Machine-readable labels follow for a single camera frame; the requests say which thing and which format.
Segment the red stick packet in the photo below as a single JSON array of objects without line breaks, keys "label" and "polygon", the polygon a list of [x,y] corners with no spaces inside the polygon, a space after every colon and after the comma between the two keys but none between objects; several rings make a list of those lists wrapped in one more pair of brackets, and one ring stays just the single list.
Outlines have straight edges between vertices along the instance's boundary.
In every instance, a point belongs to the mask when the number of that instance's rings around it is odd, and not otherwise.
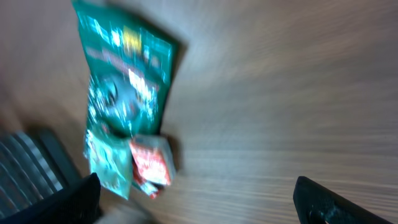
[{"label": "red stick packet", "polygon": [[160,194],[161,187],[167,183],[164,171],[152,164],[138,166],[133,162],[132,166],[134,186],[151,199],[155,199]]}]

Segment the teal tissue pack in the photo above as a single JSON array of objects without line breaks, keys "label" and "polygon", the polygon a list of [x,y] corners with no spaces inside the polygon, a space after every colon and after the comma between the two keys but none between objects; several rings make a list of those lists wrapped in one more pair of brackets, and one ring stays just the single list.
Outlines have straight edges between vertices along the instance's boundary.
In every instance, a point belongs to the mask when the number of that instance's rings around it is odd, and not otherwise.
[{"label": "teal tissue pack", "polygon": [[97,174],[104,188],[128,199],[133,172],[128,140],[92,128],[86,130],[85,142],[90,172]]}]

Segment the orange Kleenex tissue pack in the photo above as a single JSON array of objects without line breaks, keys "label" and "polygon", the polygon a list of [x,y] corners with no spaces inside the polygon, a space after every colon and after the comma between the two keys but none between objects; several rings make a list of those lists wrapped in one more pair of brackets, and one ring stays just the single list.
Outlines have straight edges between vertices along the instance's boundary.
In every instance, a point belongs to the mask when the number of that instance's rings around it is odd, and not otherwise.
[{"label": "orange Kleenex tissue pack", "polygon": [[162,136],[135,135],[130,143],[138,173],[149,182],[171,185],[176,174],[168,140]]}]

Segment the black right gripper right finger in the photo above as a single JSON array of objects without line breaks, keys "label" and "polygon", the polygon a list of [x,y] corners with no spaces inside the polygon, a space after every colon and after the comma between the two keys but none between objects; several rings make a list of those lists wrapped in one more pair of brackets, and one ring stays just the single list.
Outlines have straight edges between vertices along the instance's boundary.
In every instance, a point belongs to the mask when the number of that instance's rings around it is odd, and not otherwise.
[{"label": "black right gripper right finger", "polygon": [[293,200],[301,224],[392,224],[305,176],[298,177]]}]

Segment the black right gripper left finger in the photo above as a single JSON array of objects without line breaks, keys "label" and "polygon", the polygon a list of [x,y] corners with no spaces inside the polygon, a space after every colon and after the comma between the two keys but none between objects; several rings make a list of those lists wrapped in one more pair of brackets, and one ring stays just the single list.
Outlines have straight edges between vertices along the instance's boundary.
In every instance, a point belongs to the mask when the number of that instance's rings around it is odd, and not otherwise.
[{"label": "black right gripper left finger", "polygon": [[101,185],[97,174],[3,218],[1,224],[92,224],[101,216]]}]

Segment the green 3M gloves bag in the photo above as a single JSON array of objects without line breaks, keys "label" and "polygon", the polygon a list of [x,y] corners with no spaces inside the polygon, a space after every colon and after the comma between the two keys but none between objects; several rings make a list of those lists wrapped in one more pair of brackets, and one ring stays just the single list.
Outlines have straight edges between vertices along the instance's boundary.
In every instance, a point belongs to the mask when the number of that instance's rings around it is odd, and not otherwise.
[{"label": "green 3M gloves bag", "polygon": [[121,137],[157,134],[172,84],[176,41],[115,5],[72,5],[90,70],[86,128]]}]

